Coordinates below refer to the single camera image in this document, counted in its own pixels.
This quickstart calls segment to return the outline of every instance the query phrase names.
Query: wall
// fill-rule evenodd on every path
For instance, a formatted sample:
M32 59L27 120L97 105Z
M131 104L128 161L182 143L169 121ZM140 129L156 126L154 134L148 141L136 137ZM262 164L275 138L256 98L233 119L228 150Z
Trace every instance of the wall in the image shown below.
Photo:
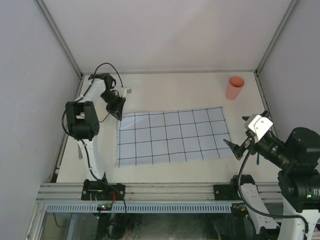
M320 1L301 1L261 73L284 140L295 127L320 133Z
M254 70L291 0L44 0L84 73ZM102 67L101 71L110 70Z
M1 1L0 33L0 238L20 240L78 79L33 1Z

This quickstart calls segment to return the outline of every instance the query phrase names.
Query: metal corner post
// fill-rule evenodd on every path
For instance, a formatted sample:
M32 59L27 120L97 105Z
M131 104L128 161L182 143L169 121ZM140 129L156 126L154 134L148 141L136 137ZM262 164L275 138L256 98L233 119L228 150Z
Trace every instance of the metal corner post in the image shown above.
M70 49L68 48L64 38L62 37L62 34L60 33L55 21L53 20L52 16L50 15L50 12L47 8L47 6L45 5L43 0L33 0L34 3L37 5L39 11L41 12L44 20L46 21L46 23L48 24L48 27L50 28L50 30L52 31L55 39L57 40L57 42L59 43L60 47L62 48L62 51L64 52L64 54L66 55L67 59L69 60L69 62L71 63L73 69L75 70L76 74L78 75L79 79L82 79L82 72L79 68L79 66L77 65L77 62L75 60L75 58L73 57Z
M275 48L275 45L277 44L278 40L280 39L280 36L282 35L286 26L288 25L288 22L289 22L290 18L292 17L293 13L295 12L295 10L297 9L300 1L301 0L291 0L284 16L281 19L281 22L280 22L278 28L276 29L266 51L263 54L263 57L262 57L259 65L256 69L257 75L259 75L261 73L264 65L266 64L267 60L269 59L273 49Z

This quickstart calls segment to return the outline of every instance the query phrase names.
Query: black grid line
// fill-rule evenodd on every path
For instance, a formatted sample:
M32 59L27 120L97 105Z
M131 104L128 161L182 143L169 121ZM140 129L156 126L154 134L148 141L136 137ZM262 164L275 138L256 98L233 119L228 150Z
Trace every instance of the black grid line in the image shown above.
M208 110L210 109L220 109L221 110L221 113L222 113L222 117L223 117L223 120L210 120L210 116L209 116L209 112ZM196 111L206 111L207 113L207 116L209 118L209 121L202 121L202 122L196 122L196 119L195 119L195 112ZM191 123L181 123L181 118L180 118L180 114L179 113L185 113L185 112L191 112L192 113L192 116L193 116L193 122ZM178 115L178 121L179 121L179 124L171 124L171 125L166 125L166 118L165 118L165 114L170 114L170 113L177 113ZM151 126L151 115L163 115L163 120L164 120L164 125L162 126ZM136 116L148 116L148 120L149 120L149 127L141 127L141 128L137 128L137 125L136 125ZM118 167L120 168L120 160L127 160L127 159L132 159L133 158L135 159L135 166L139 165L137 163L137 159L141 159L141 158L151 158L152 159L152 165L154 165L154 157L157 157L157 156L167 156L168 155L168 158L169 158L169 163L171 162L171 158L170 158L170 155L176 155L176 154L184 154L185 156L185 161L187 162L187 153L197 153L197 152L200 152L201 153L201 157L202 157L202 160L204 160L204 154L205 152L207 151L216 151L215 154L217 154L217 156L220 158L220 154L219 154L219 150L223 150L223 149L229 149L229 147L221 147L221 148L218 148L217 146L217 142L216 142L216 138L215 138L215 135L226 135L228 134L229 138L231 139L230 137L230 132L229 132L229 129L228 129L228 126L227 126L227 122L226 122L226 118L225 118L225 115L224 115L224 112L223 112L223 109L222 107L212 107L212 108L202 108L202 109L191 109L191 110L180 110L180 111L167 111L167 112L161 112L161 113L150 113L148 112L148 114L139 114L139 113L133 113L132 115L130 114L130 116L124 116L125 117L134 117L134 129L121 129L123 127L123 124L120 122L119 124L119 143L117 143L117 145L119 145L118 147L118 157L119 157L119 161L118 161ZM225 133L217 133L215 134L214 131L213 131L213 126L211 125L212 122L224 122L225 124L225 128L226 128L226 132ZM198 133L198 128L197 128L197 124L203 124L203 123L209 123L210 124L210 128L211 128L211 134L206 134L206 135L201 135L199 136L199 133ZM187 137L183 137L183 133L182 133L182 125L193 125L195 127L195 132L194 134L196 134L195 136L187 136ZM167 127L170 127L170 126L179 126L180 128L180 133L181 133L181 137L175 137L175 138L168 138L168 133L167 133ZM151 132L151 128L159 128L159 127L164 127L164 131L165 131L165 139L159 139L159 140L152 140L152 132ZM146 140L146 141L139 141L137 142L137 135L136 135L136 130L141 130L141 129L149 129L149 134L150 134L150 140ZM122 131L132 131L134 130L134 142L126 142L126 143L121 143L120 140L121 140L121 132ZM209 147L210 149L206 149L206 150L203 150L202 147L201 147L201 143L200 143L200 137L207 137L207 136L213 136L213 139L214 139L214 145L215 148L212 148ZM186 147L185 147L185 143L183 141L183 139L188 139L188 138L198 138L198 144L199 144L199 148L200 150L195 150L195 151L186 151ZM182 140L182 145L183 145L183 152L182 151L178 151L178 152L172 152L170 153L169 151L169 142L168 140L178 140L178 139L181 139ZM167 153L165 154L155 154L154 151L153 151L153 145L152 145L152 142L157 142L157 141L166 141L166 146L167 146ZM146 153L146 155L148 156L137 156L137 144L138 143L150 143L150 147L151 147L151 150L149 149L149 151L151 151L151 155L148 155L148 153ZM126 145L126 144L134 144L135 146L135 157L125 157L125 158L121 158L121 145Z
M152 128L160 128L160 127L171 127L171 126L180 126L180 125L188 125L188 124L204 124L204 123L213 123L213 122L225 122L226 120L213 120L213 121L200 121L200 122L193 122L193 123L181 123L181 124L171 124L171 125L166 125L166 123L164 123L163 126L149 126L149 127L139 127L136 129L152 129ZM129 131L129 130L134 130L133 128L131 129L119 129L118 131Z
M152 151L152 137L151 137L151 122L150 122L150 112L148 112L148 117L149 117L149 126L150 126L150 141L142 141L141 143L148 143L150 142L151 144L151 155L152 155L152 165L154 164L154 153Z
M179 124L180 124L181 137L183 137L179 112L178 112L178 119L179 119ZM187 154L186 154L185 143L184 143L184 140L183 140L183 139L182 139L182 145L183 145L183 150L184 150L185 161L187 162Z
M209 112L208 112L208 109L206 108L206 114L208 114L208 118L210 120L210 116L209 116ZM213 135L213 139L214 139L214 144L215 144L215 148L216 148L216 151L218 152L218 156L220 158L220 154L219 154L219 151L218 151L218 147L217 147L217 143L216 143L216 138L215 138L215 135L214 135L214 130L212 129L212 125L210 123L210 127L211 127L211 131L212 131L212 135Z
M167 135L167 128L166 128L166 118L165 118L165 113L163 113L163 119L164 119L164 130L165 130L165 138L166 138L166 146L168 148L168 157L169 157L169 163L170 163L170 154L169 154L169 143L168 143L168 135Z
M224 147L224 148L219 148L219 149L207 149L207 150L201 150L201 151L178 151L178 152L174 152L174 153L166 153L166 154L157 154L157 155L152 155L152 156L137 156L137 159L142 159L142 158L150 158L150 157L158 157L158 156L166 156L166 155L174 155L174 154L184 154L184 153L197 153L197 152L207 152L207 151L217 151L218 150L222 150L222 149L229 149L229 147ZM125 157L125 158L121 158L121 159L133 159L134 157Z
M167 112L159 112L159 113L152 113L151 115L160 115L160 114L171 114L171 113L185 113L185 112L191 112L191 111L203 111L203 110L210 110L210 109L220 109L221 106L217 107L210 107L210 108L201 108L201 109L192 109L192 110L178 110L178 111L167 111ZM129 116L123 116L122 118L127 118L127 117L133 117L134 115L129 115ZM145 114L139 114L137 116L147 116L148 113L146 112Z

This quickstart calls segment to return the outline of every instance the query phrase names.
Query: perforated rail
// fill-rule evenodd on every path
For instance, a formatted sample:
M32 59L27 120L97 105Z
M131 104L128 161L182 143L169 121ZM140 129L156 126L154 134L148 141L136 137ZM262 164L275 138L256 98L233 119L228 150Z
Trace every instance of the perforated rail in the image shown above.
M231 203L127 203L126 212L129 214L199 214L199 213L230 213ZM55 213L97 213L98 204L52 203L47 211ZM124 213L125 205L115 203L111 211L104 213Z

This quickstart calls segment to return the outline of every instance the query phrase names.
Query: pink cup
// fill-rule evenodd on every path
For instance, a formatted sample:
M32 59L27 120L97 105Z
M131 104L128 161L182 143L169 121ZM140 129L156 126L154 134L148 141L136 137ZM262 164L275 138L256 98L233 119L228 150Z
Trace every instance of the pink cup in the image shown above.
M245 85L245 80L239 76L232 76L229 78L228 87L226 89L225 97L229 100L235 100L241 89Z

